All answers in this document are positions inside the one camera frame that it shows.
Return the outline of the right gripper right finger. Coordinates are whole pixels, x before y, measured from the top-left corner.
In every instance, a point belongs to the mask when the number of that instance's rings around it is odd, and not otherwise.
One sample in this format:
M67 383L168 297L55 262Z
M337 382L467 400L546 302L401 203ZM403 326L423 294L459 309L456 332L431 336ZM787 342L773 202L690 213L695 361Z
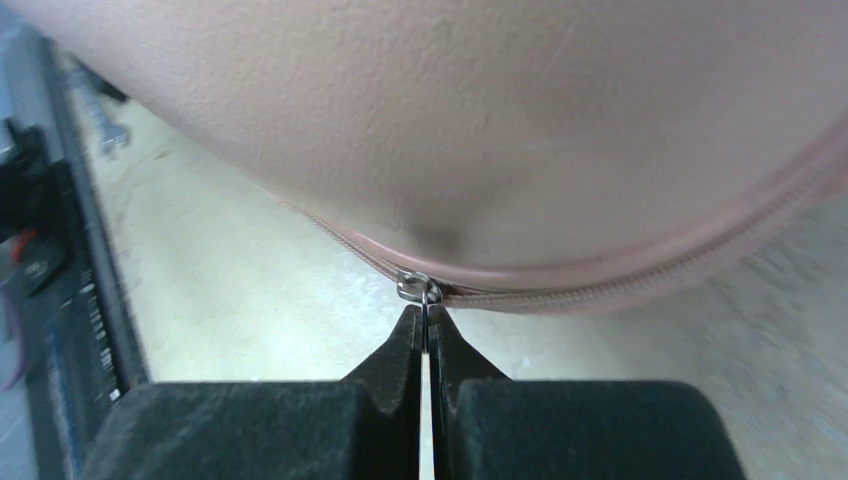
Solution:
M677 381L519 381L427 314L439 479L741 479L716 409Z

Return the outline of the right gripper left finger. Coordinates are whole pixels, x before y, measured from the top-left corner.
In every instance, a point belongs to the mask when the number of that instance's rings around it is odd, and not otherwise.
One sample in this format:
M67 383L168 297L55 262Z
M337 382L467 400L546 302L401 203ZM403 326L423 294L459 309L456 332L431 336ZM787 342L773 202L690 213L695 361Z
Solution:
M415 479L420 311L345 377L150 383L111 411L86 479Z

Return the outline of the pink suitcase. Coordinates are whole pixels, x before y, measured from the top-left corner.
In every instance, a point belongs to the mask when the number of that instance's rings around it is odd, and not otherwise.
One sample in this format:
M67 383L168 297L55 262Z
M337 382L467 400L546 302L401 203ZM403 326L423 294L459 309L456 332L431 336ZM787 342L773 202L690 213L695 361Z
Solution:
M847 171L843 1L13 1L446 304L678 289Z

